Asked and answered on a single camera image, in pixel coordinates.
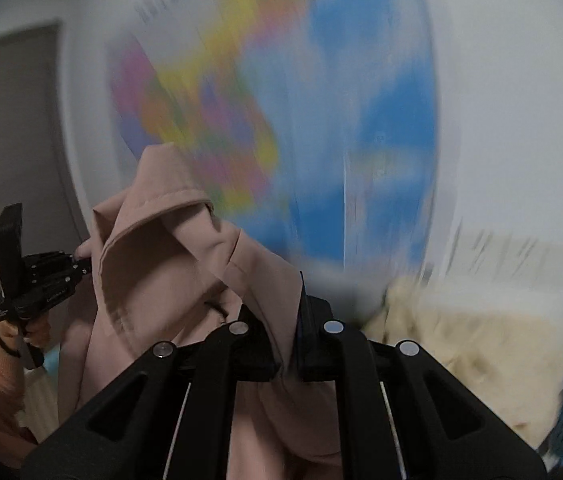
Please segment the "left hand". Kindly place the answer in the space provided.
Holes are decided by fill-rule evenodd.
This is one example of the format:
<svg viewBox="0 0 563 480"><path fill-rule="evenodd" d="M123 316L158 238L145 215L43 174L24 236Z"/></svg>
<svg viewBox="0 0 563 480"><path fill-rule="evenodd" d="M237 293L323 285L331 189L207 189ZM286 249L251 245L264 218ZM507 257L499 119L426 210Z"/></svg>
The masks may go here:
<svg viewBox="0 0 563 480"><path fill-rule="evenodd" d="M6 268L15 283L0 300L0 341L14 356L29 353L40 366L52 339L50 310L76 293L83 278L92 273L92 244L87 240L72 256L44 252L17 259Z"/></svg>

